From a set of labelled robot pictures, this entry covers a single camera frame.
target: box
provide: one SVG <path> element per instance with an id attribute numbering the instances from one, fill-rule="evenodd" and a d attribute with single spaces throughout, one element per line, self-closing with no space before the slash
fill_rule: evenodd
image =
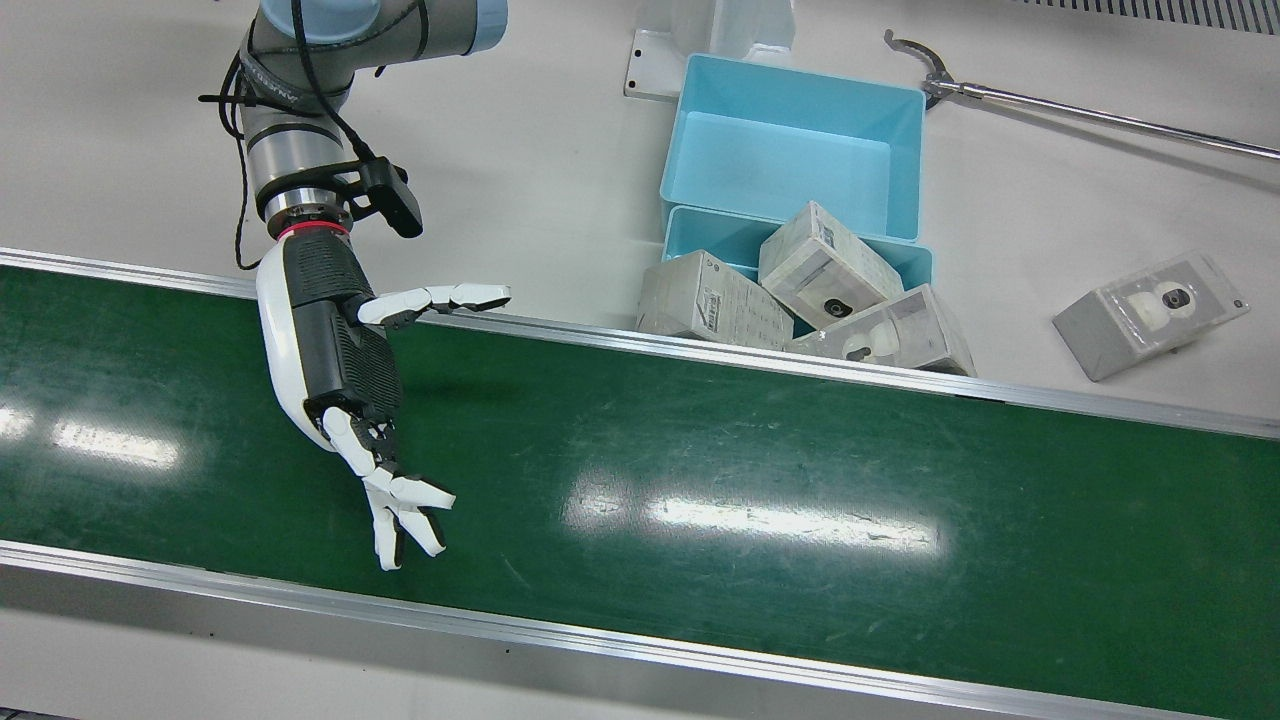
<path id="1" fill-rule="evenodd" d="M 860 236 L 914 242 L 924 94 L 691 55 L 660 193 L 778 223 L 817 200 Z"/>
<path id="2" fill-rule="evenodd" d="M 786 350 L 974 377 L 973 357 L 955 319 L 927 284 L 794 340 Z"/>
<path id="3" fill-rule="evenodd" d="M 1098 382 L 1248 311 L 1217 264 L 1192 251 L 1089 292 L 1053 327 Z"/>
<path id="4" fill-rule="evenodd" d="M 817 202 L 760 246 L 760 284 L 814 329 L 904 291 L 897 270 Z"/>
<path id="5" fill-rule="evenodd" d="M 704 250 L 645 270 L 640 332 L 782 350 L 792 327 L 763 287 Z"/>
<path id="6" fill-rule="evenodd" d="M 781 227 L 777 220 L 678 205 L 667 222 L 662 259 L 705 250 L 755 281 L 760 277 L 760 246 Z M 933 282 L 933 251 L 928 247 L 870 236 L 863 237 L 863 242 L 897 272 L 904 288 Z"/>

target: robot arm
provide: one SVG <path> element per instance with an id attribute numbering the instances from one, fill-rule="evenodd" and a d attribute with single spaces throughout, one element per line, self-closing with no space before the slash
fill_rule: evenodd
<path id="1" fill-rule="evenodd" d="M 504 27 L 506 0 L 261 0 L 228 74 L 239 73 L 237 86 L 251 99 L 234 100 L 243 102 L 259 215 L 276 240 L 256 278 L 271 384 L 298 429 L 361 478 L 384 570 L 399 566 L 399 529 L 428 555 L 443 551 L 421 509 L 453 505 L 452 495 L 397 464 L 402 388 L 384 327 L 428 310 L 498 307 L 511 291 L 374 293 L 351 246 L 353 224 L 380 213 L 412 237 L 421 214 L 403 170 L 375 156 L 337 109 L 357 69 L 484 50 Z"/>

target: product box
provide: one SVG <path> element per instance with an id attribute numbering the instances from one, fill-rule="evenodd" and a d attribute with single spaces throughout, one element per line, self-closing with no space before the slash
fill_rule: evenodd
<path id="1" fill-rule="evenodd" d="M 760 284 L 817 329 L 902 295 L 902 278 L 817 202 L 760 246 Z"/>
<path id="2" fill-rule="evenodd" d="M 927 284 L 794 340 L 786 350 L 974 377 L 955 319 Z"/>
<path id="3" fill-rule="evenodd" d="M 1217 264 L 1192 251 L 1089 292 L 1053 327 L 1098 382 L 1248 311 Z"/>
<path id="4" fill-rule="evenodd" d="M 763 287 L 705 250 L 645 270 L 640 332 L 782 350 L 794 328 Z"/>

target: label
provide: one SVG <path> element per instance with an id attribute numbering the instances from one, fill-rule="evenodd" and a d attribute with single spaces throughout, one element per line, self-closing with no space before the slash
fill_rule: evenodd
<path id="1" fill-rule="evenodd" d="M 823 224 L 822 220 L 818 220 L 818 232 L 822 233 L 822 241 L 827 243 L 827 247 L 835 250 L 836 249 L 836 232 L 832 231 L 831 228 L 828 228 L 826 224 Z"/>
<path id="2" fill-rule="evenodd" d="M 704 287 L 701 302 L 698 304 L 698 314 L 703 319 L 703 325 L 713 333 L 719 332 L 719 304 L 721 296 Z"/>

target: vent grille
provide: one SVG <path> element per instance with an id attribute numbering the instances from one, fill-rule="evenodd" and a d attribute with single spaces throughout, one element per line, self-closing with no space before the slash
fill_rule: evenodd
<path id="1" fill-rule="evenodd" d="M 1280 0 L 1021 0 L 1088 13 L 1276 35 Z"/>

